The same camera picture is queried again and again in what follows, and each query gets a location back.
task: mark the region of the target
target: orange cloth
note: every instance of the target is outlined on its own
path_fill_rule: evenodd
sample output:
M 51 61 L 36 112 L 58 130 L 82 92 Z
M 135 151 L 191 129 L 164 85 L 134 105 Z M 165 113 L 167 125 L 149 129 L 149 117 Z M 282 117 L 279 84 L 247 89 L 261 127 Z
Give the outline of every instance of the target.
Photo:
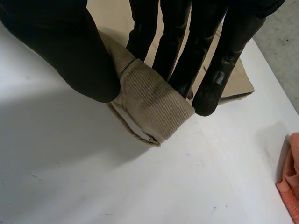
M 292 134 L 289 142 L 282 180 L 277 188 L 294 223 L 299 224 L 299 133 Z

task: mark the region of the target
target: beige fabric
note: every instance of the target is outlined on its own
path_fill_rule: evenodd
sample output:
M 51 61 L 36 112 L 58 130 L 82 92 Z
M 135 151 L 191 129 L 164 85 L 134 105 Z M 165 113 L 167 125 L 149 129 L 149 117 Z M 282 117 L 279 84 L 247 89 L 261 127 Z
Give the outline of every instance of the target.
M 121 82 L 121 93 L 114 104 L 125 110 L 152 141 L 167 140 L 194 114 L 194 109 L 152 68 L 111 37 L 101 32 L 100 36 Z

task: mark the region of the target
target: white tabletop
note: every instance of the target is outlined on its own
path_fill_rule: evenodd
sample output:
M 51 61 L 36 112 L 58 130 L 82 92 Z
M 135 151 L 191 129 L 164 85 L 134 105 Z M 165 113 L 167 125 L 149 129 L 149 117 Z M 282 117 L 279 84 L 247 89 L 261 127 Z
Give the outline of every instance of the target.
M 299 117 L 253 40 L 241 58 L 256 91 L 194 115 L 160 148 L 2 25 L 0 49 L 0 223 L 292 223 L 275 182 Z

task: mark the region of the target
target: black rubber fingertip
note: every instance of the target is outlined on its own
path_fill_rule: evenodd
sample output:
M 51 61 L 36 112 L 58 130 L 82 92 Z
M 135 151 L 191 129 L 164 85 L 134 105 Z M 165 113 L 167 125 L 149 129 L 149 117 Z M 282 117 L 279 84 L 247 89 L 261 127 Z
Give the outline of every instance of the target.
M 199 87 L 197 93 L 192 102 L 192 107 L 195 109 L 195 113 L 207 117 L 214 113 L 220 97 L 217 92 L 208 87 Z

